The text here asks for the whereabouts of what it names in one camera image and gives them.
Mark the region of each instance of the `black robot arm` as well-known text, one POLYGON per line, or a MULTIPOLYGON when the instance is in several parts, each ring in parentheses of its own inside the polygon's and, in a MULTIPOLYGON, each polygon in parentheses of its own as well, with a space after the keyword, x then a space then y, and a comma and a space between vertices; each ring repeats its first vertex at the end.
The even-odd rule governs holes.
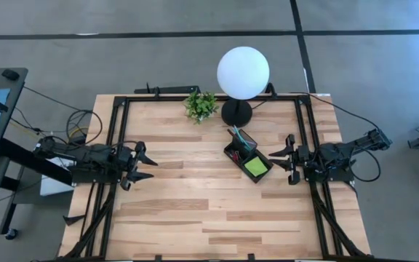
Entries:
POLYGON ((351 165, 355 161, 351 157, 363 151, 386 150, 392 144, 384 133, 379 129, 367 132, 362 138, 348 143, 324 143, 315 152, 310 152, 308 146, 298 146, 293 150, 295 139, 289 135, 286 139, 286 148, 282 151, 269 154, 270 156, 287 156, 289 159, 270 159, 286 171, 292 171, 289 176, 289 184, 295 185, 300 182, 300 173, 296 167, 303 167, 305 179, 317 182, 326 180, 349 182, 354 179, 351 165))
POLYGON ((135 148, 127 146, 72 145, 56 142, 53 137, 42 138, 33 153, 37 157, 51 159, 60 157, 73 161, 67 169, 73 183, 120 183, 128 191, 130 182, 152 178, 153 175, 138 172, 138 162, 158 165, 146 155, 145 143, 136 142, 135 148))

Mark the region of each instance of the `potted plant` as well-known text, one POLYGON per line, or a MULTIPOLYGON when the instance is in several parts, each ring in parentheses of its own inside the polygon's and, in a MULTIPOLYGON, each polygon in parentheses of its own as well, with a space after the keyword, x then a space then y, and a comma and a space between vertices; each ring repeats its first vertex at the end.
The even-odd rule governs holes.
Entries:
POLYGON ((195 124, 201 124, 203 119, 210 117, 219 106, 216 106, 215 94, 210 92, 193 92, 184 100, 187 117, 195 119, 195 124))

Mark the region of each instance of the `wooden table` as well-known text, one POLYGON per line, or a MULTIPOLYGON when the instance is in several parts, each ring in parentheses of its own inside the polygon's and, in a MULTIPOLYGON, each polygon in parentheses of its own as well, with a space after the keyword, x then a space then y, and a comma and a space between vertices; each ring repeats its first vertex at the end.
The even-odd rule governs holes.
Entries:
MULTIPOLYGON (((113 98, 98 95, 94 107, 106 129, 113 98)), ((334 108, 314 99, 312 103, 320 141, 340 142, 334 108)), ((258 184, 253 183, 223 153, 231 136, 220 114, 194 125, 184 112, 181 102, 130 104, 125 140, 145 141, 147 155, 159 167, 142 165, 140 169, 155 178, 132 185, 130 191, 118 187, 107 259, 154 259, 155 255, 168 260, 247 259, 248 253, 257 259, 321 258, 308 184, 302 180, 289 186, 289 173, 277 166, 258 184)), ((120 111, 113 141, 121 115, 120 111)), ((306 110, 303 115, 309 130, 306 110)), ((283 149, 290 133, 300 143, 294 103, 289 101, 271 101, 256 108, 243 130, 266 156, 283 149)), ((92 118, 89 136, 98 131, 99 123, 92 118)), ((107 132, 103 128, 95 142, 104 143, 107 132)), ((369 253, 355 193, 341 182, 332 182, 330 187, 338 223, 359 249, 369 253)), ((76 187, 70 216, 84 214, 89 189, 90 185, 76 187)), ((333 254, 331 231, 324 223, 333 254)), ((81 222, 65 228, 60 255, 79 240, 80 228, 81 222)), ((97 231, 94 254, 99 251, 102 228, 97 231)))

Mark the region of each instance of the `power cord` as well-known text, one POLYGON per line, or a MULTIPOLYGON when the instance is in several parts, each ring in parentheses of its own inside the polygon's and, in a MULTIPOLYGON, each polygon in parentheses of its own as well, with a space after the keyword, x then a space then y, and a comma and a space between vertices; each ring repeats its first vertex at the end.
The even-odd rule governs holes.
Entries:
POLYGON ((12 117, 11 117, 11 120, 14 121, 14 122, 16 122, 17 124, 19 124, 21 127, 24 127, 24 128, 26 128, 28 130, 34 131, 37 135, 42 134, 43 136, 45 136, 44 133, 64 132, 64 131, 48 131, 48 130, 42 130, 42 129, 38 128, 38 127, 33 127, 30 124, 30 122, 27 120, 27 118, 25 117, 24 113, 19 108, 15 108, 15 110, 19 111, 20 115, 22 115, 22 118, 24 119, 25 123, 27 123, 28 126, 20 123, 18 120, 13 119, 12 117))
POLYGON ((374 182, 374 181, 376 181, 380 176, 381 176, 381 165, 379 164, 379 161, 378 161, 378 159, 376 158, 376 156, 375 155, 373 155, 369 150, 367 150, 367 149, 364 149, 364 148, 362 148, 362 147, 359 147, 359 146, 356 146, 356 147, 354 147, 354 149, 352 149, 352 151, 351 151, 351 153, 350 153, 350 157, 348 158, 348 166, 349 166, 349 168, 350 168, 350 171, 351 171, 351 173, 354 175, 354 177, 356 178, 356 179, 358 179, 358 180, 360 180, 361 182, 367 182, 367 183, 369 183, 369 182, 374 182), (363 150, 363 151, 365 151, 365 152, 367 152, 374 160, 375 160, 375 162, 376 162, 376 166, 378 166, 378 174, 374 177, 374 178, 372 178, 372 179, 363 179, 363 178, 360 178, 359 176, 357 176, 357 175, 355 175, 355 172, 354 172, 354 170, 352 170, 352 165, 351 165, 351 157, 352 157, 352 155, 354 154, 354 152, 355 152, 355 149, 357 149, 357 148, 359 148, 359 149, 361 149, 361 150, 363 150))
POLYGON ((72 142, 70 142, 70 139, 71 139, 71 134, 73 134, 73 132, 72 132, 72 133, 70 133, 70 130, 71 130, 71 125, 72 125, 72 121, 73 121, 73 120, 78 119, 78 120, 77 120, 77 122, 76 122, 76 123, 74 123, 73 125, 74 125, 74 127, 76 127, 76 128, 77 128, 77 130, 79 130, 82 134, 84 134, 84 133, 82 132, 82 130, 83 130, 83 129, 85 129, 85 128, 80 127, 80 126, 79 126, 79 123, 80 123, 80 121, 81 121, 81 120, 82 120, 82 119, 83 119, 83 118, 84 118, 87 114, 92 114, 92 115, 96 116, 96 117, 97 117, 97 119, 98 119, 98 121, 100 122, 100 131, 98 132, 98 134, 96 134, 96 136, 95 136, 93 139, 91 139, 91 140, 87 141, 86 143, 84 143, 84 144, 82 144, 82 145, 79 145, 79 144, 75 144, 75 143, 74 143, 74 145, 76 145, 76 147, 74 147, 74 148, 70 148, 70 149, 69 149, 69 151, 71 151, 71 150, 75 150, 75 149, 78 149, 78 148, 81 148, 82 146, 85 146, 85 145, 87 145, 88 143, 91 143, 92 141, 94 141, 96 138, 98 138, 98 137, 101 135, 101 132, 103 131, 103 121, 101 120, 100 116, 98 116, 95 112, 93 112, 93 110, 79 109, 79 108, 76 108, 76 107, 74 107, 74 106, 70 106, 70 105, 68 105, 68 104, 66 104, 66 103, 63 103, 63 102, 61 102, 61 101, 59 101, 59 100, 55 100, 54 98, 51 98, 51 97, 49 97, 49 96, 47 96, 47 95, 44 95, 44 94, 42 94, 42 93, 40 93, 40 92, 38 92, 38 91, 32 90, 32 89, 31 89, 31 88, 29 88, 29 87, 24 86, 24 88, 26 88, 27 90, 30 90, 31 92, 36 93, 37 95, 42 96, 43 98, 49 99, 49 100, 51 100, 51 101, 53 101, 53 102, 55 102, 55 103, 58 103, 58 104, 60 104, 60 105, 66 106, 66 107, 68 107, 68 108, 71 108, 71 109, 75 110, 75 112, 73 112, 73 113, 69 116, 69 118, 68 118, 68 120, 67 120, 67 122, 66 122, 66 125, 65 125, 65 131, 45 131, 45 130, 41 130, 40 128, 37 128, 37 127, 32 127, 32 126, 31 126, 31 124, 29 124, 29 122, 28 122, 28 121, 27 121, 27 119, 25 118, 25 116, 24 116, 23 112, 22 112, 21 110, 19 110, 18 108, 16 108, 16 109, 17 109, 17 110, 18 110, 18 111, 22 114, 22 117, 24 118, 25 122, 28 124, 28 126, 26 126, 26 125, 24 125, 24 124, 20 123, 19 121, 15 120, 15 119, 11 119, 12 121, 14 121, 14 122, 18 123, 20 126, 22 126, 22 127, 24 127, 24 128, 27 128, 27 129, 30 129, 30 130, 32 130, 32 131, 34 131, 34 132, 36 132, 37 134, 41 133, 41 134, 42 134, 43 136, 45 136, 45 137, 46 137, 46 135, 44 134, 45 132, 48 132, 48 133, 54 133, 54 132, 65 132, 65 135, 66 135, 66 137, 68 138, 68 141, 64 141, 64 142, 67 144, 67 143, 72 143, 72 142))
POLYGON ((365 120, 366 122, 370 123, 371 125, 373 125, 374 127, 376 127, 377 129, 379 129, 379 130, 380 130, 380 128, 379 128, 379 127, 378 127, 375 123, 373 123, 371 120, 366 119, 366 118, 364 118, 363 116, 359 116, 359 115, 357 115, 357 114, 351 113, 350 111, 347 111, 347 110, 345 110, 344 108, 341 108, 340 106, 337 106, 337 105, 335 105, 335 104, 333 104, 333 103, 331 103, 331 102, 328 102, 328 101, 326 101, 326 100, 322 100, 321 98, 318 98, 318 97, 317 97, 317 96, 315 96, 315 95, 312 95, 312 94, 307 93, 307 92, 295 92, 295 93, 309 95, 310 97, 315 98, 315 99, 317 99, 317 100, 320 100, 320 101, 321 101, 321 102, 323 102, 323 103, 326 103, 326 104, 329 104, 329 105, 331 105, 331 106, 334 106, 335 108, 337 108, 337 109, 341 110, 342 112, 345 112, 345 113, 347 113, 347 114, 349 114, 349 115, 351 115, 351 116, 355 116, 356 118, 359 118, 359 119, 361 119, 361 120, 365 120))
POLYGON ((14 195, 16 195, 18 192, 21 192, 21 191, 24 191, 24 190, 26 190, 26 189, 29 189, 29 188, 31 188, 31 187, 36 186, 36 185, 37 185, 38 183, 40 183, 42 180, 47 179, 47 178, 48 178, 48 177, 41 178, 40 180, 36 181, 35 183, 33 183, 33 184, 31 184, 31 185, 26 186, 25 188, 22 188, 22 189, 20 189, 20 190, 17 190, 16 192, 14 192, 13 194, 11 194, 11 195, 9 195, 9 196, 6 196, 6 197, 1 198, 1 199, 0 199, 0 202, 1 202, 1 201, 3 201, 3 200, 5 200, 5 199, 8 199, 8 198, 10 198, 10 197, 12 197, 12 196, 14 196, 14 195))
POLYGON ((40 92, 35 91, 35 90, 33 90, 33 89, 31 89, 31 88, 28 88, 28 87, 26 87, 26 86, 24 86, 23 88, 25 88, 25 89, 27 89, 27 90, 30 90, 31 92, 34 92, 34 93, 36 93, 37 95, 40 95, 40 96, 42 96, 42 97, 44 97, 44 98, 46 98, 46 99, 49 99, 49 100, 51 100, 51 101, 53 101, 53 102, 55 102, 55 103, 58 103, 58 104, 63 105, 63 106, 67 106, 67 107, 69 107, 69 108, 71 108, 71 109, 73 109, 73 110, 81 110, 81 109, 79 109, 79 108, 77 108, 77 107, 70 106, 70 105, 68 105, 68 104, 66 104, 66 103, 63 103, 63 102, 59 101, 59 100, 55 100, 54 98, 50 98, 50 97, 49 97, 49 96, 47 96, 47 95, 43 95, 43 94, 41 94, 40 92))
POLYGON ((98 150, 92 150, 92 152, 101 152, 101 151, 104 151, 104 150, 108 150, 108 149, 112 149, 112 148, 115 148, 115 147, 117 147, 117 146, 119 146, 119 145, 122 145, 122 144, 125 144, 125 143, 137 143, 137 141, 133 141, 133 140, 126 140, 126 141, 122 141, 122 142, 119 142, 119 143, 115 143, 115 144, 112 144, 110 147, 108 147, 108 148, 102 148, 102 149, 98 149, 98 150))
POLYGON ((252 110, 256 109, 258 106, 261 106, 268 101, 269 101, 268 99, 264 100, 263 102, 261 102, 261 103, 257 104, 256 106, 252 107, 252 110))
MULTIPOLYGON (((300 94, 305 94, 305 95, 308 95, 308 96, 310 96, 310 97, 312 97, 312 98, 315 98, 315 99, 317 99, 317 100, 320 100, 321 102, 323 102, 323 103, 326 103, 326 104, 329 104, 329 105, 331 105, 331 106, 334 106, 335 108, 337 108, 337 109, 339 109, 339 110, 341 110, 342 112, 345 112, 345 113, 347 113, 347 114, 349 114, 349 115, 351 115, 351 116, 355 116, 356 118, 359 118, 359 119, 361 119, 361 120, 365 120, 366 122, 368 122, 368 123, 370 123, 372 126, 374 126, 374 127, 376 127, 376 129, 378 129, 378 130, 380 130, 380 128, 374 123, 374 122, 372 122, 371 120, 369 120, 369 119, 366 119, 366 118, 364 118, 363 116, 359 116, 359 115, 357 115, 357 114, 354 114, 354 113, 351 113, 350 111, 347 111, 347 110, 345 110, 344 108, 341 108, 340 106, 337 106, 337 105, 335 105, 335 104, 333 104, 333 103, 331 103, 331 102, 329 102, 329 101, 326 101, 326 100, 322 100, 321 98, 318 98, 317 96, 315 96, 315 95, 312 95, 312 94, 310 94, 310 93, 307 93, 307 92, 296 92, 296 93, 300 93, 300 94)), ((370 151, 368 151, 368 150, 366 150, 366 149, 364 149, 364 148, 360 148, 361 150, 363 150, 363 151, 365 151, 365 152, 367 152, 374 160, 375 160, 375 162, 376 162, 376 165, 378 166, 378 175, 376 175, 374 178, 372 178, 372 179, 369 179, 369 180, 367 180, 367 179, 363 179, 363 178, 360 178, 360 177, 358 177, 357 175, 355 175, 355 173, 354 173, 354 171, 352 170, 352 167, 351 167, 351 157, 352 157, 352 155, 353 155, 353 152, 355 151, 355 149, 356 148, 354 148, 354 149, 352 149, 352 151, 351 151, 351 154, 350 154, 350 157, 348 158, 348 165, 349 165, 349 167, 350 167, 350 171, 352 172, 352 174, 354 175, 354 177, 356 178, 356 179, 358 179, 358 180, 360 180, 360 181, 362 181, 362 182, 373 182, 373 181, 376 181, 380 176, 381 176, 381 166, 380 166, 380 163, 379 163, 379 161, 378 161, 378 159, 376 158, 376 156, 374 156, 370 151)))

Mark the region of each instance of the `black lamp base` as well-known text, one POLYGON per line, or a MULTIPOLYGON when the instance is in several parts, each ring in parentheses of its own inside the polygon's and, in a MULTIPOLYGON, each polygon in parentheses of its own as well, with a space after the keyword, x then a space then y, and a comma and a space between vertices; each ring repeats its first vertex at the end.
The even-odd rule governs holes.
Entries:
POLYGON ((221 116, 228 126, 243 127, 252 118, 253 110, 245 100, 230 99, 224 103, 221 116))

